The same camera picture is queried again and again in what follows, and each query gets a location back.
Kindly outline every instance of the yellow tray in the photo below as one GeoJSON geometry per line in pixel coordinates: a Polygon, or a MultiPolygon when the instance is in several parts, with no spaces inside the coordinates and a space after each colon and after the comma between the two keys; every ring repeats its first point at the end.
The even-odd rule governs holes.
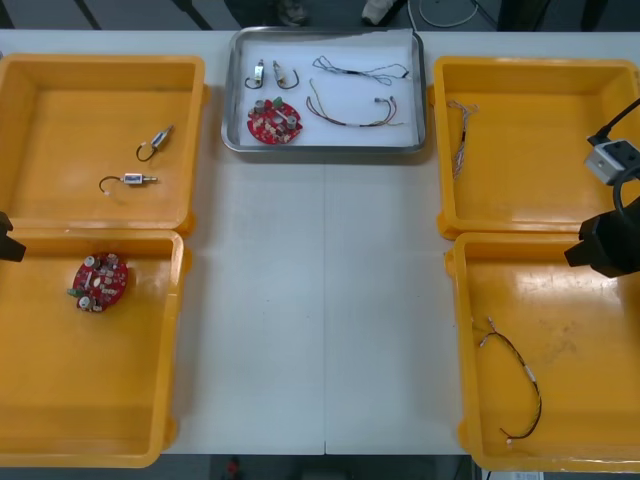
{"type": "Polygon", "coordinates": [[[640,277],[567,266],[575,236],[458,237],[454,278],[464,421],[460,443],[489,470],[640,471],[640,277]],[[479,343],[491,316],[533,371],[536,397],[513,353],[479,343]]]}
{"type": "Polygon", "coordinates": [[[0,211],[20,228],[186,233],[206,100],[198,57],[9,55],[0,62],[0,211]],[[138,145],[174,125],[146,163],[138,145]],[[131,188],[107,175],[156,176],[131,188]]]}
{"type": "Polygon", "coordinates": [[[0,466],[143,467],[172,441],[169,418],[184,247],[175,232],[22,230],[0,262],[0,466]],[[85,256],[130,267],[100,314],[66,294],[85,256]]]}
{"type": "MultiPolygon", "coordinates": [[[[443,211],[438,228],[463,231],[577,232],[613,209],[611,187],[583,162],[593,135],[638,98],[635,65],[622,60],[441,57],[434,91],[443,211]],[[469,120],[465,161],[453,180],[462,113],[469,120]]],[[[640,110],[611,138],[640,146],[640,110]]],[[[640,184],[625,187],[627,201],[640,184]]]]}

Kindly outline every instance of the table surface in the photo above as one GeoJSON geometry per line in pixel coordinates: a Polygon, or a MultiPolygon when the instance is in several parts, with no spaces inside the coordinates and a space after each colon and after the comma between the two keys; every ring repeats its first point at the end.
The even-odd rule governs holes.
{"type": "MultiPolygon", "coordinates": [[[[410,156],[274,156],[220,138],[235,32],[0,31],[0,50],[192,54],[206,108],[173,410],[175,453],[459,453],[438,166],[410,156]]],[[[442,55],[626,57],[637,33],[421,33],[442,55]]]]}

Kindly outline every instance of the metal tray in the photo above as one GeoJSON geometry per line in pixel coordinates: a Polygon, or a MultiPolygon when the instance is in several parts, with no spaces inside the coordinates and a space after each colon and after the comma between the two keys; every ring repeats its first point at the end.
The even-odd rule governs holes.
{"type": "Polygon", "coordinates": [[[238,124],[237,115],[245,116],[240,111],[241,93],[244,88],[246,71],[242,71],[242,56],[245,42],[248,40],[273,41],[274,43],[299,43],[303,40],[325,40],[354,35],[385,32],[384,28],[359,28],[343,30],[321,30],[314,28],[280,28],[280,27],[252,27],[238,32],[231,39],[229,69],[227,70],[225,108],[222,121],[222,139],[227,147],[236,152],[333,152],[333,153],[412,153],[424,147],[426,142],[426,80],[424,68],[424,47],[422,40],[413,33],[412,43],[412,79],[414,90],[414,115],[417,129],[417,143],[408,146],[348,146],[348,145],[241,145],[239,132],[235,128],[238,124]]]}

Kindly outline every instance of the red circuit board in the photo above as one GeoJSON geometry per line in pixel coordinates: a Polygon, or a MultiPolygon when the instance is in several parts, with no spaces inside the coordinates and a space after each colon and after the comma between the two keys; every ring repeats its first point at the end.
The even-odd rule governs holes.
{"type": "Polygon", "coordinates": [[[73,280],[73,289],[81,291],[77,307],[88,312],[103,312],[120,300],[128,280],[129,269],[116,254],[96,253],[87,257],[73,280]]]}
{"type": "Polygon", "coordinates": [[[302,131],[300,114],[296,109],[284,102],[282,102],[279,107],[275,108],[271,100],[265,100],[264,112],[258,113],[255,109],[252,109],[249,112],[247,127],[249,127],[251,135],[267,145],[289,143],[302,131]],[[295,117],[297,120],[296,127],[291,130],[288,129],[286,121],[284,121],[282,116],[295,117]]]}

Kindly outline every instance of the electric wire bundle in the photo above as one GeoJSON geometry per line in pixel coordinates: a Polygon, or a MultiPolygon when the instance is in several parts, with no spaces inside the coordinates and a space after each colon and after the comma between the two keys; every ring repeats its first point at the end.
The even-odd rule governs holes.
{"type": "Polygon", "coordinates": [[[376,97],[374,100],[376,103],[384,103],[388,107],[387,116],[383,120],[377,120],[375,122],[363,123],[363,124],[347,123],[347,122],[342,122],[340,120],[336,120],[335,118],[331,118],[329,115],[327,115],[327,112],[325,112],[324,107],[322,106],[322,102],[320,101],[320,95],[318,95],[318,91],[316,90],[316,87],[313,85],[313,80],[311,79],[309,80],[309,85],[311,85],[313,93],[316,96],[316,101],[318,102],[318,106],[316,107],[313,104],[313,100],[311,99],[311,97],[308,96],[307,102],[306,102],[307,108],[315,116],[323,118],[327,122],[333,123],[334,125],[340,125],[342,127],[382,127],[384,125],[390,125],[390,126],[402,125],[401,123],[391,123],[393,118],[396,116],[396,113],[398,112],[398,105],[396,103],[395,98],[393,98],[393,96],[389,97],[388,99],[376,97]]]}
{"type": "Polygon", "coordinates": [[[540,422],[540,417],[542,416],[542,396],[540,395],[540,387],[538,386],[538,381],[536,380],[535,375],[533,374],[533,372],[531,371],[527,363],[524,361],[524,358],[522,358],[522,355],[520,355],[520,352],[518,352],[518,350],[513,345],[513,343],[511,343],[511,340],[505,337],[502,333],[498,332],[498,330],[496,329],[496,324],[493,322],[491,317],[487,317],[487,320],[489,321],[489,325],[491,326],[491,332],[487,333],[483,337],[482,341],[480,342],[480,348],[484,347],[484,345],[487,343],[487,340],[489,340],[489,337],[496,336],[500,340],[502,340],[502,342],[507,347],[509,347],[509,350],[511,350],[511,352],[518,359],[518,362],[524,369],[525,373],[527,374],[527,377],[529,377],[529,380],[531,381],[531,385],[533,386],[533,389],[537,397],[536,411],[534,413],[533,420],[530,423],[529,428],[527,428],[527,430],[524,433],[520,435],[511,435],[505,429],[500,428],[500,431],[507,436],[507,444],[511,444],[513,440],[522,440],[524,438],[527,438],[534,432],[534,430],[538,426],[538,423],[540,422]]]}
{"type": "Polygon", "coordinates": [[[458,151],[453,157],[453,179],[455,180],[460,175],[462,171],[462,166],[464,165],[464,150],[467,145],[467,129],[469,128],[469,117],[474,113],[478,113],[478,106],[476,104],[465,106],[461,103],[456,102],[455,100],[451,100],[447,103],[447,106],[450,108],[459,108],[462,110],[462,136],[460,138],[460,146],[458,147],[458,151]]]}
{"type": "Polygon", "coordinates": [[[401,80],[409,75],[409,70],[399,63],[392,63],[391,65],[385,65],[384,67],[374,68],[372,70],[346,70],[334,66],[327,57],[324,55],[316,58],[312,65],[316,68],[324,70],[325,72],[335,73],[338,75],[357,75],[360,77],[372,78],[382,85],[390,86],[393,80],[401,80]]]}

